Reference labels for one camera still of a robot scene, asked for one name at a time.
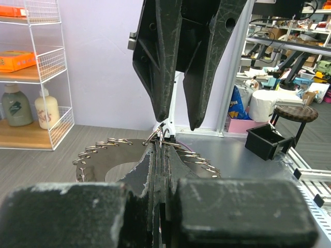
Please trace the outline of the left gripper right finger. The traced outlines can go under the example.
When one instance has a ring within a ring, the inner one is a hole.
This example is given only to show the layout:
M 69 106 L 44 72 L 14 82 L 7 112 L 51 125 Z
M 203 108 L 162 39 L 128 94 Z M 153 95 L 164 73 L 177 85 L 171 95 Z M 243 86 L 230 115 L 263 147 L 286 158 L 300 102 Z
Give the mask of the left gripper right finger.
M 287 180 L 199 177 L 163 146 L 167 199 L 165 247 L 313 247 L 318 228 L 297 186 Z

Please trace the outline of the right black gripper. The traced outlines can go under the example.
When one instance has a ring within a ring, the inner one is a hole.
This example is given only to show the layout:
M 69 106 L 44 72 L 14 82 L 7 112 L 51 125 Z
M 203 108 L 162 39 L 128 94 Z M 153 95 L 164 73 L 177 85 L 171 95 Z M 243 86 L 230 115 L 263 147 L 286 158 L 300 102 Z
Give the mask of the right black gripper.
M 132 65 L 150 97 L 157 122 L 168 118 L 175 72 L 191 130 L 204 121 L 217 67 L 246 1 L 144 1 Z

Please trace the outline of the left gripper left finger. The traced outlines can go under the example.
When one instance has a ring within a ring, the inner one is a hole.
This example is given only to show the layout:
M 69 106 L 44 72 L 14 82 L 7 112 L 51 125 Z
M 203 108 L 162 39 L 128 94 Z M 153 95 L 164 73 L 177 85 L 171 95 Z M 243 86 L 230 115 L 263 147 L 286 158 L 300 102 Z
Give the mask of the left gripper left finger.
M 151 247 L 153 144 L 107 142 L 80 154 L 75 183 L 12 191 L 1 247 Z

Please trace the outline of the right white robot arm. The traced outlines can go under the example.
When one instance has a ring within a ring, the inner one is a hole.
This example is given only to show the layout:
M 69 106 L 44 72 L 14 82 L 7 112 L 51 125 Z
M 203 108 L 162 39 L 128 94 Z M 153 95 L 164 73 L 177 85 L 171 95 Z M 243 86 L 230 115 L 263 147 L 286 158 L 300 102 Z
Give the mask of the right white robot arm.
M 204 121 L 215 74 L 247 1 L 144 1 L 130 35 L 132 65 L 158 122 L 168 119 L 175 74 L 191 130 Z

